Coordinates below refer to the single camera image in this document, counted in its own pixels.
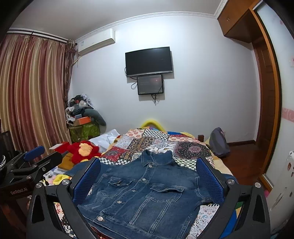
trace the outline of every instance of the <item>wall-mounted tv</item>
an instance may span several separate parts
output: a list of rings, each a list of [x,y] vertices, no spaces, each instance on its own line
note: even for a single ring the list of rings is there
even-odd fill
[[[173,72],[169,47],[151,48],[126,53],[127,77],[169,72]]]

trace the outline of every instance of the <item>jacket chest pocket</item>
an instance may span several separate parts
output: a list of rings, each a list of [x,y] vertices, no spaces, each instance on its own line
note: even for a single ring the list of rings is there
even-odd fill
[[[107,187],[100,192],[106,197],[116,197],[123,190],[125,190],[130,184],[132,180],[124,180],[120,178],[110,179]]]
[[[184,188],[179,186],[153,185],[145,197],[157,203],[176,202],[183,191]]]

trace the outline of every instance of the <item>television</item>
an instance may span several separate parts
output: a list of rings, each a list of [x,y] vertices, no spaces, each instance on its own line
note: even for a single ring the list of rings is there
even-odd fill
[[[169,47],[151,48],[126,53],[126,76],[173,72]]]
[[[138,95],[163,93],[162,75],[146,75],[137,77]]]

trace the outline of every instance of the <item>cardboard box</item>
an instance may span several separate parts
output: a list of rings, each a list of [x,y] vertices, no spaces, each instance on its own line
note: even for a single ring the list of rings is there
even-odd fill
[[[79,119],[76,119],[73,123],[74,126],[78,126],[78,125],[83,125],[83,124],[86,124],[86,123],[90,123],[91,122],[91,119],[90,117],[82,117],[82,118],[79,118]]]
[[[64,169],[64,170],[70,170],[73,168],[74,164],[71,161],[71,157],[73,156],[72,153],[68,153],[64,156],[62,159],[62,163],[58,165],[58,168]]]

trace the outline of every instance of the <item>pile of clothes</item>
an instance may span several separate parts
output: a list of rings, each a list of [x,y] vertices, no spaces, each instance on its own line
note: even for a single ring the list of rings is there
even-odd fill
[[[75,116],[80,114],[82,117],[90,117],[92,122],[106,126],[105,120],[98,113],[98,111],[95,110],[91,100],[86,94],[77,95],[68,102],[68,107],[65,109],[68,126],[73,126]]]

